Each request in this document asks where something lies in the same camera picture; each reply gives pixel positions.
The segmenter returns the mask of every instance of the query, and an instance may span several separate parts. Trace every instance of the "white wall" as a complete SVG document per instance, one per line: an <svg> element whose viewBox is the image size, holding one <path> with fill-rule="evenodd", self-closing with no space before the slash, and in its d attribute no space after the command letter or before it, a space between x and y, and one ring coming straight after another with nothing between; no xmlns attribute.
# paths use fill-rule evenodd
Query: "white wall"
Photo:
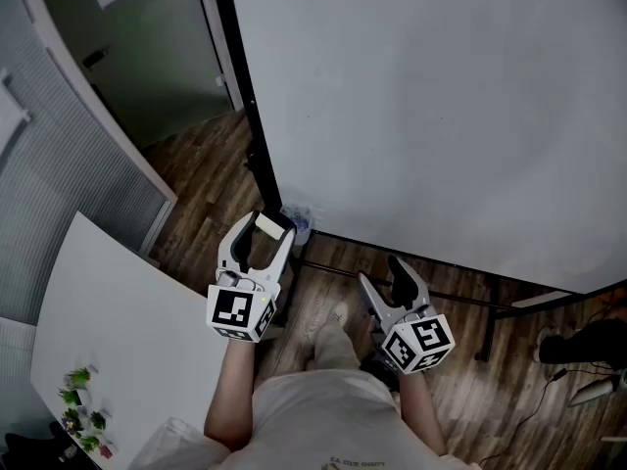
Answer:
<svg viewBox="0 0 627 470"><path fill-rule="evenodd" d="M627 0L235 0L283 201L587 292L627 277Z"/></svg>

